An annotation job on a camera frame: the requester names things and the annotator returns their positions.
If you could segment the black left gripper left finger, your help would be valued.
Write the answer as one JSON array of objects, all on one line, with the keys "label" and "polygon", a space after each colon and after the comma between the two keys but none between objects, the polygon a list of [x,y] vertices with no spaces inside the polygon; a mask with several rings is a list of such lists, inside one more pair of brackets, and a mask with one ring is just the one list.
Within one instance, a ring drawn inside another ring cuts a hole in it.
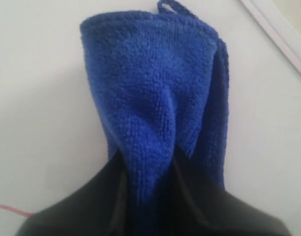
[{"label": "black left gripper left finger", "polygon": [[79,190],[33,214],[18,236],[124,236],[126,234],[127,173],[117,152]]}]

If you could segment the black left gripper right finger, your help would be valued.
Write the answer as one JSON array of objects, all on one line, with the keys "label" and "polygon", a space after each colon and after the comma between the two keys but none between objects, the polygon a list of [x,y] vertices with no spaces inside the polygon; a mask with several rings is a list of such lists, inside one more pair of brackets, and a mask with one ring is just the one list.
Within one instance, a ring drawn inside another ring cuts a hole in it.
[{"label": "black left gripper right finger", "polygon": [[172,162],[172,235],[286,236],[285,224],[226,192],[176,147]]}]

